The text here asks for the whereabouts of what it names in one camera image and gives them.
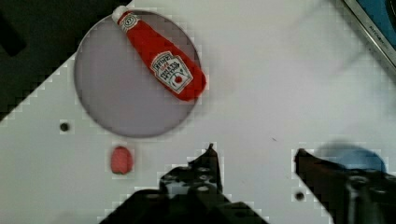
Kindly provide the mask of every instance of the round plate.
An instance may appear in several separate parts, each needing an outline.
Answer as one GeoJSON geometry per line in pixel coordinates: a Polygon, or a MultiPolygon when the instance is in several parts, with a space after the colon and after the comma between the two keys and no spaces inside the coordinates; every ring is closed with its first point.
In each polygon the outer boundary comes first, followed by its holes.
{"type": "MultiPolygon", "coordinates": [[[[152,12],[135,14],[200,65],[194,45],[177,25],[152,12]]],[[[83,38],[76,56],[75,85],[82,106],[99,125],[128,137],[166,133],[195,105],[178,100],[159,83],[110,16],[83,38]]]]}

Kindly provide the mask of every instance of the red ketchup bottle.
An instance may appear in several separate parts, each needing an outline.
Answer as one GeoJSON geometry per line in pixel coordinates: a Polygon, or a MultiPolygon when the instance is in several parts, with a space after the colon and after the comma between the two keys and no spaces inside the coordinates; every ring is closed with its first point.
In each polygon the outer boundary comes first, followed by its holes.
{"type": "Polygon", "coordinates": [[[124,31],[146,67],[182,101],[196,99],[205,89],[201,68],[172,42],[141,21],[128,7],[117,7],[113,21],[124,31]]]}

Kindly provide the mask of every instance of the white table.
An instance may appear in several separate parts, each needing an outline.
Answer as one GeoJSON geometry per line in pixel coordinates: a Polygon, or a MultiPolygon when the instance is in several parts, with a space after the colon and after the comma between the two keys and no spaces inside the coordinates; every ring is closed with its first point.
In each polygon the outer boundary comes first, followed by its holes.
{"type": "Polygon", "coordinates": [[[118,137],[80,106],[74,56],[0,123],[0,223],[98,223],[137,189],[214,142],[224,193],[272,224],[329,223],[293,173],[296,149],[348,141],[396,171],[396,90],[328,0],[136,0],[181,22],[209,90],[194,117],[155,139],[118,137]],[[70,133],[59,124],[71,123],[70,133]],[[118,144],[134,171],[108,167],[118,144]],[[293,194],[301,190],[304,202],[293,194]]]}

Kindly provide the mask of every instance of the small red object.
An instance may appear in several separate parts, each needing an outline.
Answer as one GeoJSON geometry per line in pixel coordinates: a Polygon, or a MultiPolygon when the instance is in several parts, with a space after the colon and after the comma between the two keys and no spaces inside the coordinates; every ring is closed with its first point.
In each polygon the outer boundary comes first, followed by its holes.
{"type": "Polygon", "coordinates": [[[111,171],[114,174],[126,175],[134,165],[131,152],[126,147],[116,147],[111,155],[111,171]]]}

